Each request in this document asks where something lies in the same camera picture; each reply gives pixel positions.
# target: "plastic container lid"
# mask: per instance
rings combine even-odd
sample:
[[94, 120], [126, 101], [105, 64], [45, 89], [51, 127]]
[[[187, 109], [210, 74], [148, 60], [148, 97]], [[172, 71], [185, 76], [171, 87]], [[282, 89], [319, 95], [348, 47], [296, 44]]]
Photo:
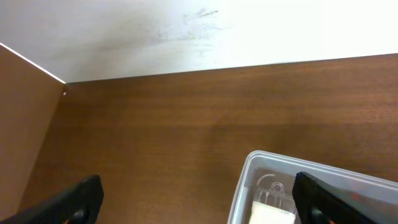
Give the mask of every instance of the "plastic container lid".
[[[249, 223], [253, 201], [296, 214], [295, 223], [301, 223], [292, 196], [295, 175], [301, 171], [348, 192], [360, 203], [398, 218], [396, 182], [271, 152], [254, 151], [244, 163], [228, 223]], [[267, 192], [267, 198], [259, 192]]]

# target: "brown wooden surface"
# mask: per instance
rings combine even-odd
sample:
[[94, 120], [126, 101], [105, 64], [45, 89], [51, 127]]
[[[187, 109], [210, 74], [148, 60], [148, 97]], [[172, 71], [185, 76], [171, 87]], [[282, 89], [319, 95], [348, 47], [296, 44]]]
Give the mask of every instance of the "brown wooden surface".
[[0, 46], [0, 220], [18, 210], [63, 87]]
[[398, 55], [67, 85], [22, 208], [100, 174], [98, 223], [226, 223], [265, 150], [398, 181]]

